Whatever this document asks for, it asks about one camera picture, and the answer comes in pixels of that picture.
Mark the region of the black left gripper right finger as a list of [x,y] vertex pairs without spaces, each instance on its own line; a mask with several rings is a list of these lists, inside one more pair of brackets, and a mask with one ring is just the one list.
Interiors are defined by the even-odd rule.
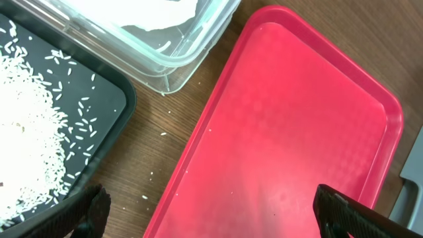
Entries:
[[422,238],[326,184],[319,184],[313,211],[322,238]]

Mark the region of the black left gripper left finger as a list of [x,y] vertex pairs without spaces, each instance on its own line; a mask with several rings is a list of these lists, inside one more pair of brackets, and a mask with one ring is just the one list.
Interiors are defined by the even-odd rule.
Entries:
[[23,237],[91,237],[104,235],[111,196],[98,184],[65,199],[25,225]]

